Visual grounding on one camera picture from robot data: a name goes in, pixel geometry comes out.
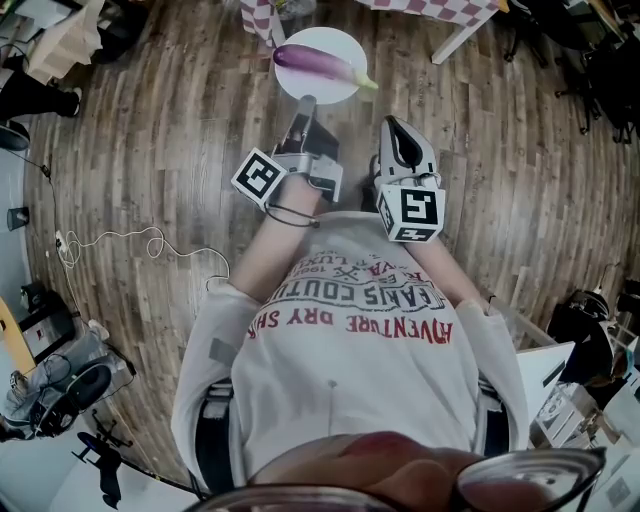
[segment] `wrist strap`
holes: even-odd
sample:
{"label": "wrist strap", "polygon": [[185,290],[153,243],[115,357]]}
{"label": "wrist strap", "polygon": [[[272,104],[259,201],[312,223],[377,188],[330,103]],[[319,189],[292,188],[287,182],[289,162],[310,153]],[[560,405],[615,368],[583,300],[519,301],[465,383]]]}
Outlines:
{"label": "wrist strap", "polygon": [[[296,224],[295,222],[289,222],[288,220],[280,219],[271,213],[271,210],[281,210],[283,212],[291,213],[293,215],[297,215],[299,217],[305,218],[308,220],[305,224]],[[317,228],[320,226],[320,223],[316,220],[313,215],[307,215],[306,213],[297,212],[292,210],[291,208],[286,208],[284,206],[271,205],[268,204],[265,207],[265,213],[271,217],[273,220],[280,222],[281,224],[286,224],[287,226],[292,226],[294,228]]]}

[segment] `white cable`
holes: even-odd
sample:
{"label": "white cable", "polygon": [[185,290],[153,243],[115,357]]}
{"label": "white cable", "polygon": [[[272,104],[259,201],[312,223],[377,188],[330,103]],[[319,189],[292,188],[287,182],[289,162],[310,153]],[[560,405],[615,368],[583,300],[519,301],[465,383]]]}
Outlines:
{"label": "white cable", "polygon": [[[76,234],[75,231],[67,231],[67,235],[65,236],[65,241],[67,243],[67,254],[69,255],[69,258],[64,257],[60,251],[58,250],[58,257],[60,258],[60,261],[62,261],[62,264],[65,267],[65,275],[67,278],[67,283],[69,284],[69,290],[72,290],[71,288],[71,283],[69,282],[69,270],[73,270],[73,268],[76,266],[76,264],[78,263],[78,261],[80,260],[80,255],[81,255],[81,249],[86,249],[87,247],[92,247],[94,245],[96,245],[103,237],[109,235],[109,236],[117,236],[119,238],[128,238],[132,235],[141,235],[143,233],[146,233],[147,231],[151,231],[151,230],[155,230],[158,233],[158,236],[154,236],[153,238],[151,238],[148,242],[147,242],[147,254],[149,255],[149,257],[153,260],[155,260],[156,258],[160,257],[160,255],[162,254],[162,251],[164,250],[165,245],[167,247],[169,247],[169,249],[171,249],[171,251],[173,251],[173,253],[178,256],[179,258],[189,258],[195,254],[201,253],[201,252],[212,252],[213,254],[215,254],[216,256],[219,256],[222,261],[225,264],[225,267],[227,268],[227,275],[215,275],[215,276],[211,276],[209,277],[206,281],[205,281],[205,288],[207,289],[207,291],[209,291],[209,281],[213,280],[213,279],[229,279],[229,275],[231,274],[231,269],[229,267],[229,261],[227,260],[227,258],[225,258],[224,254],[222,254],[220,251],[217,251],[215,249],[212,249],[211,247],[202,247],[201,249],[196,249],[195,251],[191,251],[190,253],[187,254],[183,254],[179,251],[177,251],[169,242],[167,242],[165,236],[164,236],[164,232],[157,226],[149,226],[141,231],[131,231],[129,233],[118,233],[116,231],[105,231],[104,233],[102,233],[98,238],[96,238],[93,242],[90,242],[88,244],[83,244],[82,242],[80,242],[80,239],[78,238],[78,235]],[[152,251],[152,247],[151,244],[153,244],[154,242],[158,242],[160,245],[157,249],[157,251]],[[76,310],[80,311],[80,308],[78,308],[78,302],[76,301],[75,296],[73,295],[73,292],[71,292],[71,296],[73,298],[73,302],[76,305]]]}

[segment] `black strap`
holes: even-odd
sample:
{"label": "black strap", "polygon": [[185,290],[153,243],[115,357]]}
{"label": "black strap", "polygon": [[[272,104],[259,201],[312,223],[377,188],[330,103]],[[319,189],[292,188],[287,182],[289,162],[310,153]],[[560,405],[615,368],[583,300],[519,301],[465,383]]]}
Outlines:
{"label": "black strap", "polygon": [[496,457],[510,448],[509,415],[496,390],[484,378],[480,378],[480,401],[486,409],[484,456]]}
{"label": "black strap", "polygon": [[213,384],[200,409],[196,427],[196,459],[204,483],[216,496],[234,489],[229,455],[231,379]]}
{"label": "black strap", "polygon": [[[216,496],[234,489],[229,452],[229,405],[233,398],[231,379],[213,384],[200,409],[196,427],[196,459],[205,484]],[[480,399],[486,408],[484,455],[507,453],[509,416],[495,389],[480,381]]]}

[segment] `electrical outlet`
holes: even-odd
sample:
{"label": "electrical outlet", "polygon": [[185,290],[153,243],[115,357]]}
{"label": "electrical outlet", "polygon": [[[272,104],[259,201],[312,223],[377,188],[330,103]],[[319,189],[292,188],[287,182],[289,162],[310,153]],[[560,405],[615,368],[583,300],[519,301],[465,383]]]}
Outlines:
{"label": "electrical outlet", "polygon": [[60,230],[56,231],[56,248],[62,254],[66,254],[67,251],[69,250],[69,247],[67,246],[67,242],[62,236],[62,233],[60,232]]}

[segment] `shirt sleeve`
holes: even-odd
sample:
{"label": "shirt sleeve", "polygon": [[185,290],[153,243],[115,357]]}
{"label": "shirt sleeve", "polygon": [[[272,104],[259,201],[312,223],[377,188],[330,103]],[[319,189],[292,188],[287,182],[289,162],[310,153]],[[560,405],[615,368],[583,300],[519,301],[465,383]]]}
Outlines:
{"label": "shirt sleeve", "polygon": [[461,302],[456,313],[469,338],[480,374],[491,383],[507,408],[510,449],[525,449],[529,439],[527,399],[504,318],[499,313],[486,316],[472,300]]}
{"label": "shirt sleeve", "polygon": [[231,366],[260,304],[229,284],[210,292],[198,312],[182,361],[171,431],[189,470],[200,475],[195,433],[211,384],[231,375]]}

